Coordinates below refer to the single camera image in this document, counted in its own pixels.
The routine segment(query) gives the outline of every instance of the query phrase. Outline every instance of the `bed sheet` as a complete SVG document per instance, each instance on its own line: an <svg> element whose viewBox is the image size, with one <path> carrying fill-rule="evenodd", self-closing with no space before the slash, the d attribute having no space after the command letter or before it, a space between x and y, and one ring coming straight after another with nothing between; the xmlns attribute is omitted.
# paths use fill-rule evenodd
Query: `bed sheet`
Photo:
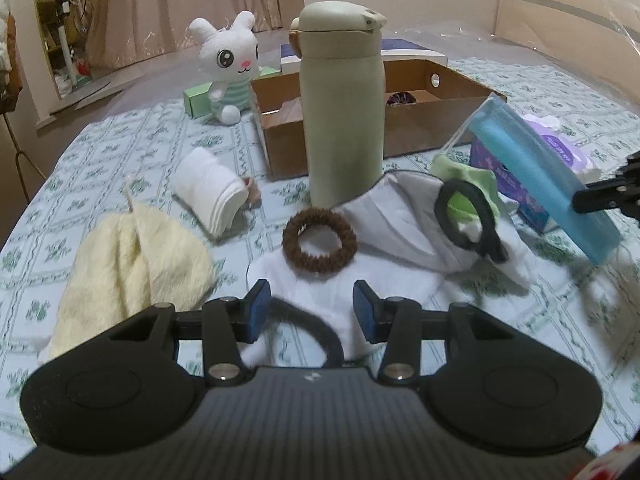
<svg viewBox="0 0 640 480"><path fill-rule="evenodd" d="M640 149L640 119L551 66L504 65L465 59L452 67L508 96L520 113L553 114L564 134L605 171ZM210 149L238 174L252 174L262 206L242 211L214 245L171 192L181 158L197 146ZM468 150L450 154L466 160ZM433 153L385 161L385 169L426 171ZM52 333L56 309L82 238L105 212L126 210L123 186L134 199L178 219L210 250L218 272L211 293L242 296L250 261L280 245L291 215L309 205L306 178L271 182L249 115L236 126L208 118L190 120L180 100L133 110L87 126L60 158L53 174L20 218L0 252L0 469L33 442L20 416L20 389L37 366L36 352ZM596 453L629 440L640 425L640 231L612 213L624 241L609 264L594 268L562 231L537 237L519 220L521 236L537 256L538 278L524 293L484 262L446 281L425 308L446 310L470 301L589 369L600 381L604 409L590 439ZM270 326L271 362L319 365L321 350L308 334L286 323ZM362 361L373 369L381 351ZM201 374L200 345L181 345L179 362ZM445 360L441 342L424 342L422 373Z"/></svg>

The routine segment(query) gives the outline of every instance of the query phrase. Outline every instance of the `yellow towel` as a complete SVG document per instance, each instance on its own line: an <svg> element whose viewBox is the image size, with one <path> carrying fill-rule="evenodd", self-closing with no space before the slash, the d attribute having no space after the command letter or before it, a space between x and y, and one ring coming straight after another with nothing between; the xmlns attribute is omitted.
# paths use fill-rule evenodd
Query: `yellow towel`
<svg viewBox="0 0 640 480"><path fill-rule="evenodd" d="M82 241L41 361L163 301L198 306L214 281L207 248L177 221L144 204L110 214Z"/></svg>

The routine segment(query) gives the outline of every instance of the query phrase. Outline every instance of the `brown hair tie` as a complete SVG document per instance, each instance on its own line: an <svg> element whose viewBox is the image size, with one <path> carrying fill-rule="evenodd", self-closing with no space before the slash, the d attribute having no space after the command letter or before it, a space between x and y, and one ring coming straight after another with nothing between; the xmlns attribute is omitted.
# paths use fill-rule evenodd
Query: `brown hair tie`
<svg viewBox="0 0 640 480"><path fill-rule="evenodd" d="M304 253L300 235L313 225L326 225L340 238L341 247L323 256ZM358 249L356 234L349 223L329 209L311 207L292 216L282 233L282 250L287 261L297 269L330 274L346 267Z"/></svg>

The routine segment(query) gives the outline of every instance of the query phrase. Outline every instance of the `purple tissue package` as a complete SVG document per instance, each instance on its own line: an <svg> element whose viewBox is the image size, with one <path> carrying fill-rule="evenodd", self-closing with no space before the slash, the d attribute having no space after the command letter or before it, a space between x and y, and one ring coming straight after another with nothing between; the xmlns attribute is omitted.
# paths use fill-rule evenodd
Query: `purple tissue package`
<svg viewBox="0 0 640 480"><path fill-rule="evenodd" d="M550 128L532 121L526 121L526 123L562 158L580 181L586 184L599 179L600 168L588 156L585 156L579 148L576 148ZM549 217L549 213L522 187L522 184L513 173L507 170L478 139L474 139L471 143L469 165L474 168L493 171L498 191L520 204L518 213L536 232L542 234L557 226L553 219Z"/></svg>

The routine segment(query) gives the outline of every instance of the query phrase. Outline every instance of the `thermos bottle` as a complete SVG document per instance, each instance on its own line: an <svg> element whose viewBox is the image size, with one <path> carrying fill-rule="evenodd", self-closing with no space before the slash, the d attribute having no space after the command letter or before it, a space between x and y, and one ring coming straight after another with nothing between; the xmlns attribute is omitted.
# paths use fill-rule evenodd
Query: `thermos bottle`
<svg viewBox="0 0 640 480"><path fill-rule="evenodd" d="M291 23L300 63L311 203L331 208L382 176L386 18L346 2L309 4Z"/></svg>

